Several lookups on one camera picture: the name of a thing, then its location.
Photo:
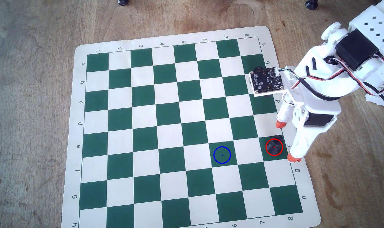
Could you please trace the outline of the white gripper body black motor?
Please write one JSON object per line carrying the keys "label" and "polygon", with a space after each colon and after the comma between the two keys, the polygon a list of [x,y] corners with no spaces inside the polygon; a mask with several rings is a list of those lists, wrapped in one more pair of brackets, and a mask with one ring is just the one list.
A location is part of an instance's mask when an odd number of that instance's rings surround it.
{"label": "white gripper body black motor", "polygon": [[311,48],[295,69],[284,68],[287,92],[294,108],[305,106],[309,116],[305,125],[319,127],[326,132],[336,122],[341,107],[338,99],[356,91],[357,81],[337,57],[336,44],[323,43]]}

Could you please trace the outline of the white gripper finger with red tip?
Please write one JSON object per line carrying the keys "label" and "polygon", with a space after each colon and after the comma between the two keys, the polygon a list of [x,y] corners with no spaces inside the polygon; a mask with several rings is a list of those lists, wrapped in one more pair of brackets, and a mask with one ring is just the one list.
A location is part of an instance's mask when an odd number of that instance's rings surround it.
{"label": "white gripper finger with red tip", "polygon": [[297,131],[287,157],[291,163],[301,161],[316,136],[320,133],[319,127],[305,125],[308,116],[309,111],[305,106],[296,106],[294,108],[292,123]]}
{"label": "white gripper finger with red tip", "polygon": [[292,120],[294,104],[291,99],[284,99],[276,117],[276,128],[282,129]]}

